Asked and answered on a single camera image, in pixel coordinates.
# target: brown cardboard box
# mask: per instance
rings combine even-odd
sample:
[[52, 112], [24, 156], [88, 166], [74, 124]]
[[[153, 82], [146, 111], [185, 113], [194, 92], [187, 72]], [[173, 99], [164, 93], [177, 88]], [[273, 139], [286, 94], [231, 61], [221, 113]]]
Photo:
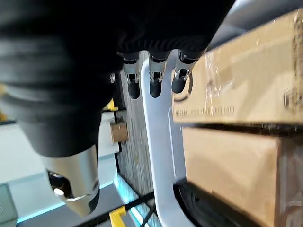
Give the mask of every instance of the brown cardboard box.
[[128, 141], [127, 125], [126, 123], [112, 124], [112, 140], [113, 143]]
[[303, 122], [303, 10], [200, 58], [181, 94], [177, 122]]
[[303, 226], [303, 136], [182, 132], [187, 181], [262, 227]]

